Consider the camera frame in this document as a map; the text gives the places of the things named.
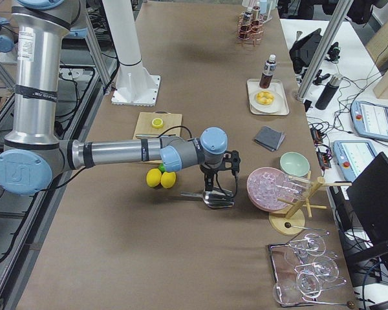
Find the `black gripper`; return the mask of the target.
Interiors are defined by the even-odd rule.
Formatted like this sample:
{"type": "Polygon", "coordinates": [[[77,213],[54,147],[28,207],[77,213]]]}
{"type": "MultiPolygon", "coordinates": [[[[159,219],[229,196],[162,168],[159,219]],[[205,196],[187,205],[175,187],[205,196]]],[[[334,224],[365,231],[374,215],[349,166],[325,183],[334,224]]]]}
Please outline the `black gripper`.
{"type": "Polygon", "coordinates": [[[214,180],[218,180],[220,167],[221,163],[219,165],[209,165],[207,163],[200,165],[200,170],[204,173],[204,190],[206,192],[214,190],[214,180]]]}

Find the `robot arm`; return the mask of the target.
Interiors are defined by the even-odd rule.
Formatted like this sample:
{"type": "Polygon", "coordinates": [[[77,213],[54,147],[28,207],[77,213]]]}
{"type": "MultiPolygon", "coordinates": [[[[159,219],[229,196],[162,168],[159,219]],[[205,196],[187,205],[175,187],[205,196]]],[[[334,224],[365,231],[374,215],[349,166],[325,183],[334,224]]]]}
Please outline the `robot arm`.
{"type": "Polygon", "coordinates": [[[0,17],[0,62],[8,65],[17,63],[18,33],[9,20],[0,17]]]}
{"type": "Polygon", "coordinates": [[[18,25],[17,69],[13,96],[13,125],[0,153],[0,186],[11,193],[32,196],[56,190],[61,175],[96,165],[161,161],[167,172],[198,165],[207,191],[214,175],[228,161],[228,137],[210,127],[197,138],[157,134],[123,141],[88,141],[87,135],[105,93],[96,78],[85,88],[74,86],[61,69],[62,42],[72,32],[85,37],[85,1],[14,1],[12,17],[18,25]]]}

